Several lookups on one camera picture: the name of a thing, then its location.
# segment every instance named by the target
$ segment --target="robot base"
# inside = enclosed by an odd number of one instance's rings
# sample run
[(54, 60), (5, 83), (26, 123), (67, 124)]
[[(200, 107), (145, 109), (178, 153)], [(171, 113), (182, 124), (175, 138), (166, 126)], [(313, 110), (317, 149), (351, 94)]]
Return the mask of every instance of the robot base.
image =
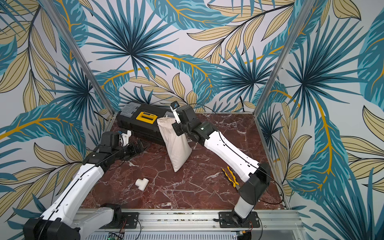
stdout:
[[(222, 221), (220, 222), (220, 228), (236, 228), (237, 226), (234, 223), (225, 223), (225, 222), (232, 222), (232, 212), (219, 212), (218, 217)], [(251, 214), (248, 216), (247, 220), (243, 223), (241, 228), (247, 228), (249, 227), (249, 222), (252, 223), (253, 228), (259, 228), (260, 227), (260, 221), (259, 217), (256, 212), (251, 212)]]

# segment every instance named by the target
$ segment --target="white drawstring bag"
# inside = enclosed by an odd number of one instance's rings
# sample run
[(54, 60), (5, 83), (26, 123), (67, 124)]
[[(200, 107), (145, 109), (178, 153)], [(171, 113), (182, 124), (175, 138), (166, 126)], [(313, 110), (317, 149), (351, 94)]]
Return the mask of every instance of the white drawstring bag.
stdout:
[(173, 170), (177, 172), (185, 163), (192, 152), (187, 142), (185, 133), (178, 136), (173, 130), (172, 123), (176, 122), (175, 118), (158, 118), (161, 136), (166, 143), (168, 155), (172, 162)]

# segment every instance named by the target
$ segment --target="yellow pliers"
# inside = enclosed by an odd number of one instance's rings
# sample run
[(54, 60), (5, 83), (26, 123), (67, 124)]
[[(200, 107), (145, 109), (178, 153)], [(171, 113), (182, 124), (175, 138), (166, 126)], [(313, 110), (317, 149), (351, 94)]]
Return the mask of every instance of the yellow pliers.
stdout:
[(227, 167), (228, 171), (231, 173), (232, 177), (233, 177), (233, 181), (232, 179), (228, 176), (227, 172), (224, 170), (224, 168), (222, 168), (223, 172), (225, 173), (225, 175), (227, 176), (228, 180), (231, 181), (231, 183), (233, 183), (233, 187), (235, 187), (237, 190), (239, 190), (240, 186), (239, 186), (239, 183), (236, 182), (236, 177), (235, 175), (233, 174), (233, 172), (229, 169), (229, 167)]

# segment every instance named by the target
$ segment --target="black toolbox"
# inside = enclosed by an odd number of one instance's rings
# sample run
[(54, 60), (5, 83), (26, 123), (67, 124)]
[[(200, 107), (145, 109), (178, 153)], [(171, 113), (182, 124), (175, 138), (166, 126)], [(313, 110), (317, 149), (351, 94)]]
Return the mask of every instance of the black toolbox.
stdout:
[(174, 115), (170, 109), (132, 101), (127, 103), (116, 116), (120, 128), (132, 131), (133, 136), (165, 146), (157, 119)]

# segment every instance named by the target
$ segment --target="wall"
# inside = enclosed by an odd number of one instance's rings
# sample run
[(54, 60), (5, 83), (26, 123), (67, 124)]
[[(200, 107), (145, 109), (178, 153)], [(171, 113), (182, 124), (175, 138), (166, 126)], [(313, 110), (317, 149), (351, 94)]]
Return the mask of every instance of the wall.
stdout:
[(242, 111), (241, 97), (253, 111), (302, 0), (231, 2), (89, 1), (81, 51), (115, 110), (137, 100)]
[[(86, 19), (77, 1), (64, 6)], [(1, 1), (0, 28), (0, 238), (17, 239), (72, 180), (108, 114), (37, 0)]]
[(324, 4), (258, 121), (309, 239), (383, 239), (384, 2)]

